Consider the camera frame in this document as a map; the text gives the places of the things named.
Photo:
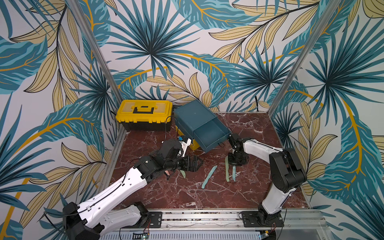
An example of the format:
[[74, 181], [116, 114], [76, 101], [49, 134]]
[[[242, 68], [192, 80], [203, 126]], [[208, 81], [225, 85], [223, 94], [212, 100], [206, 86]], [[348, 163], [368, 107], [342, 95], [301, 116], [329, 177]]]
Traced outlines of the green fruit knife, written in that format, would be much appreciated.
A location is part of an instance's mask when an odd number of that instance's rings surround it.
[[226, 156], [225, 158], [225, 176], [226, 176], [226, 181], [229, 182], [230, 178], [229, 178], [229, 157], [228, 156]]
[[182, 174], [183, 178], [185, 179], [185, 178], [186, 178], [186, 173], [185, 173], [185, 171], [180, 170], [180, 173]]

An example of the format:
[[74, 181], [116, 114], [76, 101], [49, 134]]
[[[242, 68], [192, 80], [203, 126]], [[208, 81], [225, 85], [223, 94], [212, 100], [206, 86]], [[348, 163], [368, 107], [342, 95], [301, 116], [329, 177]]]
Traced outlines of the teal fruit knife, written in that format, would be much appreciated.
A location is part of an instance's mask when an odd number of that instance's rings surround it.
[[212, 175], [214, 174], [215, 170], [217, 169], [218, 166], [213, 166], [212, 169], [210, 170], [210, 172], [208, 173], [207, 177], [205, 178], [205, 180], [203, 181], [202, 183], [202, 189], [205, 189], [208, 181], [210, 180], [210, 178], [212, 177]]
[[236, 166], [233, 166], [232, 179], [234, 182], [236, 181], [236, 175], [237, 175], [237, 169], [236, 169]]

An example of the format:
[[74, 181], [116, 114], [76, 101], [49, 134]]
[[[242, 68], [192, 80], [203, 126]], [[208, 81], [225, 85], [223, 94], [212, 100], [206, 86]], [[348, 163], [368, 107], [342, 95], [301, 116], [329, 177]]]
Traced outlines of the yellow bottom drawer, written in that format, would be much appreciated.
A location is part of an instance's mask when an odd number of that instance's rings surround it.
[[[176, 130], [179, 136], [185, 136], [184, 133], [179, 128], [176, 128]], [[192, 151], [195, 151], [200, 148], [200, 145], [197, 143], [195, 139], [193, 139], [191, 142], [190, 148]]]

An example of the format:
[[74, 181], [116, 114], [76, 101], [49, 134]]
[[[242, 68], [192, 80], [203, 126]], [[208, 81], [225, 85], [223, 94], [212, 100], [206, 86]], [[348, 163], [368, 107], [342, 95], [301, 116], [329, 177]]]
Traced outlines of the teal drawer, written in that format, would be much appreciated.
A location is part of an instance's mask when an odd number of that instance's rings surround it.
[[210, 152], [219, 144], [227, 141], [229, 135], [229, 128], [218, 118], [210, 120], [193, 132], [194, 140], [196, 140], [205, 153]]

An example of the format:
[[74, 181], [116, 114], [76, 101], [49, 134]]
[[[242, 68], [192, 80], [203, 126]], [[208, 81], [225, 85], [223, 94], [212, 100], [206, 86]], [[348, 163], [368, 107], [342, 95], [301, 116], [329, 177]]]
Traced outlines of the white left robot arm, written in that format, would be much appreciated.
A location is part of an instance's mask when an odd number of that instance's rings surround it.
[[187, 156], [191, 140], [166, 140], [159, 150], [140, 157], [119, 180], [101, 193], [80, 204], [63, 208], [63, 227], [70, 240], [98, 240], [124, 227], [141, 228], [149, 221], [149, 212], [142, 203], [116, 211], [123, 200], [144, 188], [167, 171], [196, 172], [203, 160]]

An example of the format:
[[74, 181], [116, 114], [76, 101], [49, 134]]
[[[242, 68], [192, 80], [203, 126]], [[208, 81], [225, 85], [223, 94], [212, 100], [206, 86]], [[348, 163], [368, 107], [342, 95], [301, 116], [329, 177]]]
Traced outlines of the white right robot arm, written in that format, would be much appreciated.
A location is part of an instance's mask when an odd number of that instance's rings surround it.
[[237, 134], [229, 135], [229, 143], [233, 149], [228, 154], [230, 165], [246, 165], [250, 155], [270, 164], [271, 187], [250, 220], [255, 220], [260, 226], [277, 224], [285, 201], [307, 181], [306, 171], [296, 151], [292, 148], [272, 147], [251, 138], [240, 138]]

